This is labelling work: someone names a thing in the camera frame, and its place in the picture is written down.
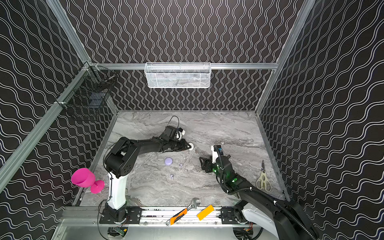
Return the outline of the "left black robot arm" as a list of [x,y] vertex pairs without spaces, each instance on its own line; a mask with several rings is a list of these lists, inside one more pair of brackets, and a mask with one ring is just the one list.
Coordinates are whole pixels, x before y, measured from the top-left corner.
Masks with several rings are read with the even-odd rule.
[[194,144],[184,138],[182,128],[166,126],[158,137],[147,140],[131,140],[121,137],[106,153],[103,166],[110,176],[109,197],[103,216],[115,223],[127,219],[126,184],[128,174],[133,170],[138,156],[148,153],[182,152],[193,150]]

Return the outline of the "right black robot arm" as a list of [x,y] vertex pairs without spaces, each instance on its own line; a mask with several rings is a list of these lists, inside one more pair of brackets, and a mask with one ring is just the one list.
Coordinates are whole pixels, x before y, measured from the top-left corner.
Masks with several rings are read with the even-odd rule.
[[212,157],[200,157],[202,170],[217,177],[222,190],[241,201],[233,209],[239,223],[257,224],[279,240],[317,240],[319,233],[304,208],[293,200],[277,199],[251,184],[237,174],[230,156],[220,156],[213,163]]

